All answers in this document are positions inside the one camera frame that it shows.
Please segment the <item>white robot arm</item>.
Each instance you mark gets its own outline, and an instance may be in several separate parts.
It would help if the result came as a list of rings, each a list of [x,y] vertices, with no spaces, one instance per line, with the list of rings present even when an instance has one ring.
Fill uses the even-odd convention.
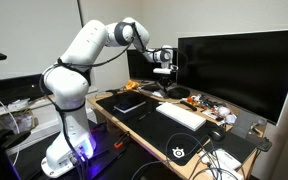
[[[173,48],[164,45],[150,49],[149,38],[149,32],[131,17],[109,25],[91,20],[55,64],[42,73],[40,89],[48,89],[55,96],[51,103],[60,124],[60,134],[41,162],[48,177],[58,178],[72,169],[78,171],[80,178],[86,176],[87,161],[94,156],[97,146],[88,125],[86,94],[91,85],[90,71],[98,65],[96,59],[105,46],[134,46],[147,61],[161,65],[155,70],[157,73],[177,70],[172,64]]]

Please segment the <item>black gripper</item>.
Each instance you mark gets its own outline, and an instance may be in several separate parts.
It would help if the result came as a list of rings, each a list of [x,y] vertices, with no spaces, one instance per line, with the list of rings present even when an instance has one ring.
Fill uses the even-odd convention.
[[[169,75],[162,75],[161,78],[159,79],[159,84],[162,87],[167,88],[172,85],[172,80]]]

